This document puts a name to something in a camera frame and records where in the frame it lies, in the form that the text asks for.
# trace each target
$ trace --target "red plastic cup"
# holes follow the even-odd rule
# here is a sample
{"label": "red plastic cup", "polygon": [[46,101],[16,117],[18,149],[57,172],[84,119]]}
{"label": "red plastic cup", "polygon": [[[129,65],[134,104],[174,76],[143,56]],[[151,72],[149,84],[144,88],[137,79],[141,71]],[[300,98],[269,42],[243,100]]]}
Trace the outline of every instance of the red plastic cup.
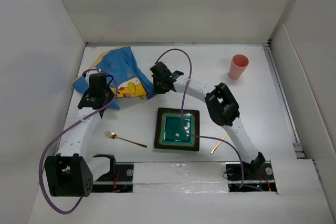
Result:
{"label": "red plastic cup", "polygon": [[231,61],[229,77],[233,80],[238,80],[247,65],[248,58],[245,55],[234,55]]}

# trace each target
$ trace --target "towel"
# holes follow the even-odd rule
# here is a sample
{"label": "towel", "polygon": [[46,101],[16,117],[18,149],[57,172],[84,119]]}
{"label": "towel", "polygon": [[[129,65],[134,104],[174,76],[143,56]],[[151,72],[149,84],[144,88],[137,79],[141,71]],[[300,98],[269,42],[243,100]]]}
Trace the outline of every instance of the towel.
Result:
{"label": "towel", "polygon": [[[136,62],[131,47],[123,47],[102,53],[90,68],[102,69],[113,75],[119,85],[117,98],[139,96],[150,99],[155,96],[153,84],[141,72]],[[83,76],[78,77],[72,85],[82,94],[89,88]],[[114,82],[111,82],[110,88],[113,93],[116,92]],[[116,102],[110,108],[119,110]]]}

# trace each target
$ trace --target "red wire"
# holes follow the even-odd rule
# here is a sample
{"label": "red wire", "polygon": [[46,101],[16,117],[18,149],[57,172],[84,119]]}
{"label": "red wire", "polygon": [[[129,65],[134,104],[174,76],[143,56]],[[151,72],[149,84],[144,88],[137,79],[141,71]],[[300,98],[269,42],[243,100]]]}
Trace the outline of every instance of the red wire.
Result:
{"label": "red wire", "polygon": [[267,182],[268,190],[271,191],[271,187],[269,186],[269,182],[268,182],[267,177],[263,173],[261,175],[265,178],[265,180]]}
{"label": "red wire", "polygon": [[114,190],[115,190],[116,187],[117,187],[116,182],[118,182],[119,175],[120,175],[120,171],[118,171],[118,173],[117,173],[117,177],[116,177],[116,178],[114,179],[114,181],[113,181],[113,190],[112,190],[112,192],[114,192]]}

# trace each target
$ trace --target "green square plate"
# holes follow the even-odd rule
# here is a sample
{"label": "green square plate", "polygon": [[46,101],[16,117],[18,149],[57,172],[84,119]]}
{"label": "green square plate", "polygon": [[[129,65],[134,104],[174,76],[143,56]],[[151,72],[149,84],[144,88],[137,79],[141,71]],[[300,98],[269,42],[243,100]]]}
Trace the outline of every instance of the green square plate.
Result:
{"label": "green square plate", "polygon": [[[183,110],[184,128],[193,135],[200,134],[198,110]],[[154,148],[198,152],[199,138],[187,136],[181,126],[181,110],[159,108],[156,119]]]}

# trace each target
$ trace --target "wall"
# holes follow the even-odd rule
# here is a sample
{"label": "wall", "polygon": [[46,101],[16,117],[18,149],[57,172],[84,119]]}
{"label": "wall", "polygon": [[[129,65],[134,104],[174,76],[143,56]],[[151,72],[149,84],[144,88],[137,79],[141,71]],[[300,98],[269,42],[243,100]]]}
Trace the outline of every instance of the wall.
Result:
{"label": "wall", "polygon": [[336,216],[336,6],[296,0],[271,44],[298,135]]}
{"label": "wall", "polygon": [[288,0],[63,0],[85,41],[267,42]]}
{"label": "wall", "polygon": [[0,0],[0,223],[27,223],[85,44],[61,0]]}

